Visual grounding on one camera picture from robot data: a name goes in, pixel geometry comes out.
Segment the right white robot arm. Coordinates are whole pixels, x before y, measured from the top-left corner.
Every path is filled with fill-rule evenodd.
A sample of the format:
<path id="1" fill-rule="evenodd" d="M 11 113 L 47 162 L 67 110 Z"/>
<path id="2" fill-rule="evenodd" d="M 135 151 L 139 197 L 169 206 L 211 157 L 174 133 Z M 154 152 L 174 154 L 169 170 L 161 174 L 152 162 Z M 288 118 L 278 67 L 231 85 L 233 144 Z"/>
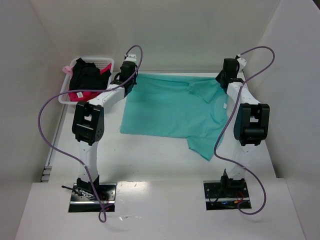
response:
<path id="1" fill-rule="evenodd" d="M 233 156 L 236 165 L 231 170 L 224 171 L 221 177 L 222 198 L 234 198 L 238 191 L 245 187 L 244 167 L 250 163 L 250 153 L 268 135 L 270 107 L 260 103 L 248 90 L 238 73 L 247 64 L 242 57 L 225 58 L 222 70 L 216 77 L 224 92 L 235 102 L 235 122 L 233 135 L 237 140 L 237 150 Z"/>

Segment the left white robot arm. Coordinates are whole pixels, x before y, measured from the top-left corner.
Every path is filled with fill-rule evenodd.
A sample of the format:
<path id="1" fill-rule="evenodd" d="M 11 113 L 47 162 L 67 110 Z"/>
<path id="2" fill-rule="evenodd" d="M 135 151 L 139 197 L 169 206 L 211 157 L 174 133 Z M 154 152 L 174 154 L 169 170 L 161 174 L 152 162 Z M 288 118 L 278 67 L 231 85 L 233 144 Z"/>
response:
<path id="1" fill-rule="evenodd" d="M 123 100 L 137 83 L 136 60 L 124 60 L 120 72 L 106 91 L 89 101 L 77 103 L 72 123 L 72 133 L 78 142 L 79 159 L 83 165 L 76 180 L 75 191 L 89 200 L 96 200 L 100 190 L 100 176 L 97 169 L 98 143 L 105 131 L 105 111 Z"/>

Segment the teal t shirt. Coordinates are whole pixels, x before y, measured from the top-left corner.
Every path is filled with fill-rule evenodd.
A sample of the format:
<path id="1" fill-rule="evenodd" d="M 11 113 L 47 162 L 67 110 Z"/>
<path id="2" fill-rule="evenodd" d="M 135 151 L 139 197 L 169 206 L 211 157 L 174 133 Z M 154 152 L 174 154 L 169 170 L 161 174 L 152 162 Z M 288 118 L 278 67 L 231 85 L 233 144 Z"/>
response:
<path id="1" fill-rule="evenodd" d="M 186 139 L 207 161 L 225 127 L 228 96 L 213 77 L 140 73 L 128 94 L 120 132 Z"/>

